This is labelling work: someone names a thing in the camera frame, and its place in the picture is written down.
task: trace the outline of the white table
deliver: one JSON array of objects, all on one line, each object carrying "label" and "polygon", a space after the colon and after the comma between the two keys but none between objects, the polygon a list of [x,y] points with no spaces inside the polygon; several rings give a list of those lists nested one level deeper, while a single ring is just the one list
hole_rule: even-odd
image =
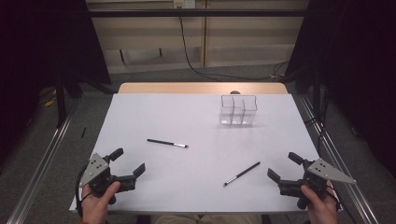
[{"label": "white table", "polygon": [[[301,211],[297,198],[281,196],[267,177],[272,168],[283,179],[304,170],[290,151],[308,160],[318,154],[288,94],[256,94],[250,127],[219,124],[219,94],[134,93],[114,95],[93,152],[105,156],[119,147],[124,155],[110,163],[113,175],[130,175],[141,163],[147,171],[136,190],[118,193],[110,211],[158,213],[278,213]],[[148,138],[189,145],[188,149],[147,142]],[[260,161],[261,165],[223,187]]]}]

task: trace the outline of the metal rail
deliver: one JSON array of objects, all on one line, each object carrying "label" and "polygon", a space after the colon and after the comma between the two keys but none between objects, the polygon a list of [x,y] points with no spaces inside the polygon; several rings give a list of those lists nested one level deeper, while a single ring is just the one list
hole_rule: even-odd
[{"label": "metal rail", "polygon": [[17,205],[15,206],[11,216],[7,221],[7,224],[22,224],[23,221],[25,220],[35,200],[35,196],[40,190],[41,184],[52,163],[56,151],[58,150],[59,145],[61,144],[64,138],[64,134],[67,131],[71,118],[76,112],[78,103],[79,103],[79,99],[75,100],[75,102],[71,106],[70,113],[66,117],[64,123],[61,125],[60,128],[56,129],[55,134],[53,135],[52,140],[50,141],[49,146],[47,147],[47,150],[44,153],[43,159],[41,159],[41,162],[38,164],[37,168],[35,169],[35,173],[33,174],[33,177],[30,180],[29,185],[27,186],[24,193],[18,200]]},{"label": "metal rail", "polygon": [[308,9],[94,9],[90,11],[45,11],[38,15],[119,18],[119,17],[324,17],[337,10]]},{"label": "metal rail", "polygon": [[[309,116],[309,118],[313,119],[314,118],[314,112],[313,112],[313,106],[309,99],[307,97],[302,98],[302,102],[304,105],[304,108]],[[320,122],[315,122],[314,127],[320,135],[320,132],[322,130],[322,123]],[[346,175],[349,175],[352,177],[351,173],[348,171],[346,164],[344,163],[343,159],[341,158],[341,155],[338,153],[337,148],[335,147],[334,143],[332,142],[332,139],[330,138],[329,134],[327,133],[326,130],[323,130],[322,132],[322,137],[321,137],[321,142],[326,148],[327,153],[329,154],[332,163],[334,167],[337,169],[341,170],[344,172]],[[368,204],[365,196],[361,192],[361,189],[359,188],[358,185],[349,185],[349,184],[344,184],[346,187],[347,192],[349,193],[353,203],[355,204],[356,208],[358,209],[358,212],[361,214],[361,218],[363,219],[364,223],[366,224],[374,224],[374,223],[379,223],[378,220],[375,217],[375,214],[370,207],[370,204]]]}]

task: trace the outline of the marker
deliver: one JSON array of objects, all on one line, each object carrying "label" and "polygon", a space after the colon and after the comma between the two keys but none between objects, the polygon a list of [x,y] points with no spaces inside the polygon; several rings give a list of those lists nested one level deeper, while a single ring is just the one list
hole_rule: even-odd
[{"label": "marker", "polygon": [[260,162],[259,162],[259,161],[256,162],[256,164],[254,164],[254,165],[250,166],[249,168],[247,168],[247,169],[246,169],[244,172],[242,172],[241,174],[236,175],[236,176],[234,176],[233,178],[231,178],[229,181],[225,182],[223,187],[226,187],[227,185],[231,184],[231,182],[235,181],[235,179],[237,179],[237,178],[241,177],[242,175],[244,175],[245,173],[251,171],[254,167],[256,167],[256,166],[258,166],[258,165],[260,165]]},{"label": "marker", "polygon": [[187,146],[187,145],[176,144],[176,143],[170,143],[170,142],[164,142],[164,141],[159,141],[159,140],[154,140],[154,139],[148,139],[148,141],[149,141],[149,142],[153,142],[153,143],[160,143],[160,144],[175,146],[175,147],[189,148],[189,146]]}]

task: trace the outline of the human hand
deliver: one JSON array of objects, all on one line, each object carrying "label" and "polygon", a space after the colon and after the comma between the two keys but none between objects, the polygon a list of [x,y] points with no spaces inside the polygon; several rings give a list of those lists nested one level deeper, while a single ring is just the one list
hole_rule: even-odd
[{"label": "human hand", "polygon": [[[308,215],[312,224],[337,224],[337,209],[335,200],[326,195],[321,200],[318,195],[310,189],[307,185],[301,186],[303,194],[311,201],[308,204]],[[333,195],[333,191],[327,188],[327,191]]]},{"label": "human hand", "polygon": [[96,198],[91,194],[92,189],[89,185],[82,188],[82,220],[88,224],[104,224],[107,217],[107,206],[110,199],[120,188],[120,182],[112,183],[101,198]]}]

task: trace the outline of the person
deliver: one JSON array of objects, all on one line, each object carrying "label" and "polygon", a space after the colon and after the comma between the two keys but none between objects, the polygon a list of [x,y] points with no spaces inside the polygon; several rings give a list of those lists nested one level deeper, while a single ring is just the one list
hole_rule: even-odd
[{"label": "person", "polygon": [[[96,198],[91,195],[91,188],[89,185],[84,186],[81,196],[84,198],[82,202],[83,217],[80,224],[105,224],[107,217],[107,206],[111,197],[114,196],[120,187],[120,182],[111,184],[106,193],[101,198]],[[318,195],[306,185],[301,186],[302,193],[311,201],[308,207],[308,216],[311,224],[337,224],[340,223],[337,218],[337,211],[335,201],[330,196],[326,196],[321,200]],[[151,219],[151,223],[261,223],[257,219],[258,216],[253,215],[212,215],[212,216],[155,216]]]}]

